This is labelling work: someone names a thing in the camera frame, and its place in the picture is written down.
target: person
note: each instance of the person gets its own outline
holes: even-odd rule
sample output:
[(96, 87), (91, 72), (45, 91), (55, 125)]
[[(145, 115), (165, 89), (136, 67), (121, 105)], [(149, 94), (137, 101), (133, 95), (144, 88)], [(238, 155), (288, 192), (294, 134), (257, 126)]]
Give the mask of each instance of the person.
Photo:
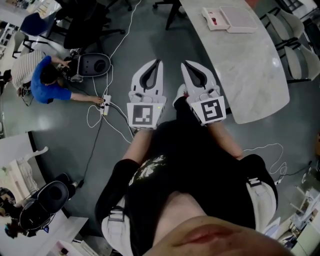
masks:
[(20, 96), (22, 88), (30, 86), (35, 68), (45, 56), (45, 53), (40, 50), (21, 55), (14, 61), (11, 69), (4, 71), (3, 81), (5, 83), (11, 82), (17, 95)]
[(60, 74), (52, 64), (61, 64), (68, 68), (69, 62), (57, 57), (46, 56), (36, 66), (31, 79), (31, 92), (34, 98), (43, 104), (49, 104), (54, 99), (93, 102), (95, 104), (103, 103), (104, 100), (100, 97), (74, 93), (63, 88), (62, 80), (59, 79)]
[(187, 96), (183, 84), (176, 120), (139, 130), (115, 165), (95, 207), (103, 236), (123, 256), (291, 255), (262, 234), (278, 202), (264, 161), (222, 122), (201, 126)]
[[(72, 182), (72, 180), (69, 178), (69, 176), (66, 173), (62, 173), (59, 176), (57, 176), (53, 181), (59, 181), (62, 182), (68, 191), (68, 200), (70, 200), (76, 193), (76, 190), (78, 188), (78, 183), (76, 181)], [(38, 198), (38, 194), (43, 191), (43, 188), (45, 188), (46, 185), (42, 188), (40, 188), (37, 192), (32, 194), (30, 198), (21, 200), (20, 202), (16, 203), (15, 205), (11, 203), (7, 203), (5, 206), (2, 206), (3, 208), (0, 208), (1, 216), (3, 217), (11, 217), (11, 223), (7, 223), (5, 225), (4, 231), (5, 233), (12, 239), (15, 239), (18, 237), (19, 234), (22, 234), (26, 237), (34, 237), (37, 235), (37, 232), (41, 229), (33, 229), (33, 230), (24, 230), (20, 226), (20, 217), (22, 216), (21, 213), (24, 209), (24, 207), (27, 205), (27, 203), (31, 201), (35, 201)], [(60, 198), (62, 195), (59, 191), (56, 191), (54, 189), (51, 189), (48, 191), (50, 196), (52, 198)], [(8, 201), (8, 198), (10, 196), (4, 195), (1, 196), (0, 199), (5, 201)]]

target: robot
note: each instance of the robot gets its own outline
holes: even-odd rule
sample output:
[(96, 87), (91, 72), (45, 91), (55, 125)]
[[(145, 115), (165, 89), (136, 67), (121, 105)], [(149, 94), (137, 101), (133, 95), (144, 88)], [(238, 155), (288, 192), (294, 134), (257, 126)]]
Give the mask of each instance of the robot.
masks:
[[(186, 99), (201, 125), (226, 118), (224, 97), (220, 96), (212, 72), (199, 63), (186, 60), (181, 63)], [(156, 129), (167, 98), (163, 96), (164, 65), (154, 59), (141, 67), (133, 76), (127, 103), (129, 126), (136, 129)]]

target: table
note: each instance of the table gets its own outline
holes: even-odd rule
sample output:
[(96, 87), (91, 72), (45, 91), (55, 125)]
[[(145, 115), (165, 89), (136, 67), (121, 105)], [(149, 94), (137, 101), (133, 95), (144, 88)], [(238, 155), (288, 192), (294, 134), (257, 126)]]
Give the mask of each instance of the table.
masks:
[[(234, 120), (245, 124), (268, 117), (288, 104), (285, 72), (267, 30), (245, 0), (180, 0), (219, 78)], [(255, 33), (210, 31), (203, 7), (247, 9), (257, 23)]]

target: white desk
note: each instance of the white desk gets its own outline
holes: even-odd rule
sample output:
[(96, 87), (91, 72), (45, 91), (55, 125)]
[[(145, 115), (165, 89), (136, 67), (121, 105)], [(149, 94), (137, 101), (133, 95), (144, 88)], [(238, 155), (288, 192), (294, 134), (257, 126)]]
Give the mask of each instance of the white desk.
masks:
[[(238, 124), (272, 115), (288, 104), (284, 69), (267, 30), (245, 0), (180, 0), (219, 77)], [(202, 7), (246, 8), (257, 23), (252, 34), (210, 31)]]

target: gray floor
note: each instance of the gray floor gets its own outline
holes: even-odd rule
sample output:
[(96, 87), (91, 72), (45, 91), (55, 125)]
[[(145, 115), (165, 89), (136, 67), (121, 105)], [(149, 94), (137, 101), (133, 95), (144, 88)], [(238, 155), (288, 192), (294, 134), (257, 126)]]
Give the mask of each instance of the gray floor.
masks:
[[(114, 79), (109, 92), (112, 95), (111, 100), (127, 112), (126, 103), (129, 100), (132, 76), (146, 62), (161, 59), (164, 63), (163, 94), (168, 100), (162, 121), (168, 121), (175, 117), (171, 102), (178, 87), (183, 83), (180, 63), (191, 60), (210, 69), (213, 67), (188, 18), (176, 17), (171, 29), (165, 31), (171, 6), (159, 6), (158, 10), (154, 11), (152, 2), (142, 1), (134, 15), (129, 36), (112, 58)], [(261, 16), (273, 7), (273, 1), (261, 0), (256, 12)], [(111, 9), (110, 28), (126, 29), (130, 15), (131, 13), (123, 7), (122, 1), (119, 1)], [(122, 37), (123, 35), (115, 34), (105, 38), (105, 52), (111, 54)], [(96, 78), (95, 83), (101, 95), (106, 86), (106, 77)], [(91, 79), (86, 79), (77, 86), (94, 95)], [(284, 153), (275, 169), (286, 162), (288, 174), (307, 165), (315, 155), (315, 141), (320, 124), (318, 80), (290, 84), (289, 93), (289, 104), (270, 117), (239, 125), (235, 123), (232, 115), (228, 115), (224, 121), (227, 129), (244, 149), (273, 143), (282, 144)], [(87, 125), (89, 103), (55, 100), (49, 105), (44, 105), (34, 100), (30, 107), (26, 107), (21, 99), (16, 97), (11, 86), (5, 89), (3, 101), (7, 135), (34, 131), (37, 148), (49, 147), (49, 151), (41, 158), (44, 170), (51, 178), (62, 172), (68, 173), (73, 179), (82, 177), (98, 130), (97, 126), (89, 128)], [(98, 119), (99, 114), (92, 109), (89, 122), (94, 124)], [(114, 109), (110, 110), (107, 119), (127, 139), (130, 138), (124, 120)], [(119, 133), (103, 122), (85, 184), (65, 206), (73, 216), (89, 217), (86, 226), (88, 234), (97, 234), (98, 227), (94, 222), (96, 201), (108, 182), (115, 163), (121, 159), (128, 146)], [(262, 156), (267, 168), (270, 168), (278, 159), (281, 148), (272, 146), (255, 153)], [(295, 186), (300, 183), (302, 174), (286, 176), (278, 185), (279, 206), (276, 216), (287, 218), (293, 213), (289, 203), (298, 203), (301, 200), (295, 193)], [(272, 177), (277, 180), (279, 173)]]

